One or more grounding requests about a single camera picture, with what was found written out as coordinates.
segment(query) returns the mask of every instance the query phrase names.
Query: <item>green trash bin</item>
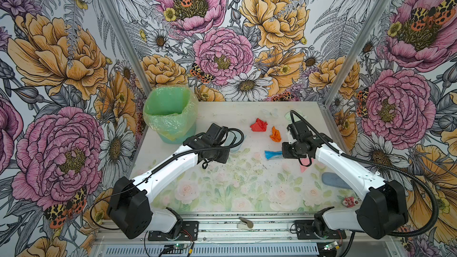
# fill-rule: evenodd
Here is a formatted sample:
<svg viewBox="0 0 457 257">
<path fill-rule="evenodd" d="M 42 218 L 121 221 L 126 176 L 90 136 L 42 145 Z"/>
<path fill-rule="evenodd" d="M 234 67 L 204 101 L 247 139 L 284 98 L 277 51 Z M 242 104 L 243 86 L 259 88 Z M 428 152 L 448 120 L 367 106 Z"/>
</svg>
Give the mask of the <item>green trash bin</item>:
<svg viewBox="0 0 457 257">
<path fill-rule="evenodd" d="M 157 131 L 163 142 L 182 144 L 195 135 L 197 96 L 185 87 L 153 89 L 143 107 L 145 123 Z"/>
</svg>

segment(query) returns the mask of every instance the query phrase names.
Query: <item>plastic bag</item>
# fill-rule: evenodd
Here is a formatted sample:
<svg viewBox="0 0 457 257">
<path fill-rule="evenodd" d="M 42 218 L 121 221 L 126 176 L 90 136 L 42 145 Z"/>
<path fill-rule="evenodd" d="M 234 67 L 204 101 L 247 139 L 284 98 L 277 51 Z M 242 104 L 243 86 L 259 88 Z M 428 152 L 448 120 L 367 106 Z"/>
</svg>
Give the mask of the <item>plastic bag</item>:
<svg viewBox="0 0 457 257">
<path fill-rule="evenodd" d="M 189 88 L 156 88 L 144 103 L 144 121 L 164 142 L 180 144 L 195 134 L 197 105 L 197 96 Z"/>
</svg>

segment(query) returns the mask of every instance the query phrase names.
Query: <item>black mounting plate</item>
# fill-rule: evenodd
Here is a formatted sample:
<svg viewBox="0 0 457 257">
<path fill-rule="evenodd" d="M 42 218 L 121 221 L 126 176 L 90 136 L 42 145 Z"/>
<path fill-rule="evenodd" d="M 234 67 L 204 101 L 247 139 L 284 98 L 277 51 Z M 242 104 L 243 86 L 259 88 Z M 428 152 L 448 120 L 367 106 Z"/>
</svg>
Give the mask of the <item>black mounting plate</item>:
<svg viewBox="0 0 457 257">
<path fill-rule="evenodd" d="M 195 241 L 198 237 L 198 221 L 183 221 L 182 229 L 189 232 L 192 235 L 192 239 Z M 189 241 L 189 237 L 180 233 L 175 240 L 170 240 L 166 237 L 166 234 L 161 231 L 150 231 L 148 235 L 148 241 Z"/>
<path fill-rule="evenodd" d="M 318 237 L 314 233 L 314 227 L 313 227 L 313 222 L 314 220 L 295 220 L 295 230 L 297 233 L 297 238 L 299 240 L 305 240 L 305 239 L 323 239 L 322 237 Z M 344 230 L 332 230 L 330 231 L 330 234 L 327 237 L 328 239 L 346 239 L 346 233 Z"/>
</svg>

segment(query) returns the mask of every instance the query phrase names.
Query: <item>white tabletop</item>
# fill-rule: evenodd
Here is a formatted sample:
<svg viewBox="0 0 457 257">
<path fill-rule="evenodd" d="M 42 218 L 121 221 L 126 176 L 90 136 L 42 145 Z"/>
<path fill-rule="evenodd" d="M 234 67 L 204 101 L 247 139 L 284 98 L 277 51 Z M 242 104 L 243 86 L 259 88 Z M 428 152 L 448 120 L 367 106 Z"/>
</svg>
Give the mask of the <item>white tabletop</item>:
<svg viewBox="0 0 457 257">
<path fill-rule="evenodd" d="M 316 102 L 199 102 L 197 133 L 212 123 L 243 131 L 245 140 L 226 164 L 211 162 L 186 171 L 154 200 L 155 207 L 183 212 L 316 212 L 328 206 L 343 207 L 342 199 L 353 191 L 326 186 L 325 165 L 314 162 L 300 167 L 297 160 L 265 158 L 264 151 L 280 151 L 281 143 L 270 139 L 274 126 L 287 141 L 289 111 L 305 116 L 318 131 L 330 136 Z M 256 118 L 268 123 L 266 132 L 249 127 Z M 139 149 L 131 178 L 146 172 L 173 153 L 179 145 L 165 144 L 148 129 Z"/>
</svg>

